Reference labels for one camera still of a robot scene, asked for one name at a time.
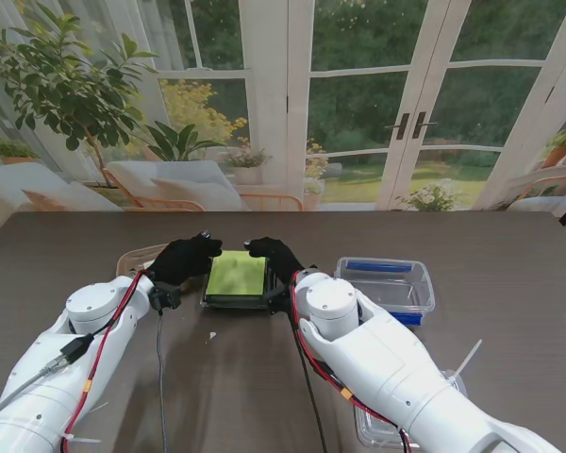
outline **white robotic arm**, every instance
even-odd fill
[[[40,334],[12,369],[0,402],[34,377],[46,363],[57,358],[60,349],[72,339],[104,326],[131,282],[128,277],[117,277],[109,283],[96,283],[73,293],[55,324]],[[148,296],[152,289],[151,280],[140,277],[136,292],[108,335],[88,398],[77,421],[94,406],[107,387],[138,320],[149,311]],[[95,336],[88,351],[79,360],[39,379],[0,411],[1,453],[51,453],[55,450],[87,385],[103,334]]]
[[[425,451],[558,453],[534,432],[479,409],[444,378],[410,330],[349,282],[306,272],[295,291],[309,346],[352,394]]]

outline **white cable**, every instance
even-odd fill
[[[457,371],[451,377],[449,377],[447,379],[451,384],[455,383],[455,381],[457,380],[457,376],[459,376],[459,374],[463,371],[463,368],[465,368],[465,365],[467,365],[468,362],[472,359],[472,357],[475,354],[475,351],[478,350],[478,347],[480,347],[481,344],[482,344],[482,339],[478,340],[478,342],[474,345],[474,347],[472,348],[470,353],[467,355],[467,357],[465,359],[463,359],[463,362],[461,363],[461,365],[459,366]]]
[[[159,315],[158,322],[158,339],[157,339],[157,350],[158,350],[158,379],[159,379],[159,409],[161,411],[161,441],[163,443],[164,453],[168,453],[168,434],[166,432],[166,411],[163,404],[163,358],[161,357],[161,322],[163,321],[163,316]]]
[[[13,392],[11,392],[6,398],[4,398],[0,402],[0,411],[6,406],[8,406],[17,396],[19,396],[19,394],[23,390],[25,390],[31,384],[36,382],[38,379],[44,378],[52,373],[55,373],[57,370],[60,370],[65,366],[67,366],[67,361],[64,359],[63,355],[60,355],[57,358],[46,363],[46,365],[43,366],[43,368],[38,373],[36,373],[33,377],[26,380],[23,384],[17,387]]]

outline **blue object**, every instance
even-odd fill
[[[420,326],[424,317],[421,313],[394,313],[390,311],[390,314],[405,326]]]
[[[346,269],[352,271],[394,272],[397,274],[411,272],[411,264],[383,264],[379,262],[348,261]]]

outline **green lawn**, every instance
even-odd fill
[[[383,165],[345,165],[340,177],[325,180],[321,203],[367,203],[379,196]]]
[[[491,170],[491,167],[449,165],[440,161],[418,162],[409,185],[409,193],[448,177],[453,180],[452,187],[463,192],[460,208],[468,209],[480,194]],[[379,196],[381,173],[380,164],[345,167],[340,177],[325,180],[325,193],[321,202],[374,202]]]

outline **black glove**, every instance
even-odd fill
[[[249,250],[250,257],[268,258],[268,267],[275,272],[276,276],[286,285],[296,271],[301,271],[304,266],[293,255],[290,248],[278,239],[262,238],[246,242],[245,248]]]
[[[147,269],[153,281],[181,285],[187,278],[209,272],[211,259],[222,255],[222,241],[200,233],[190,239],[172,241]]]

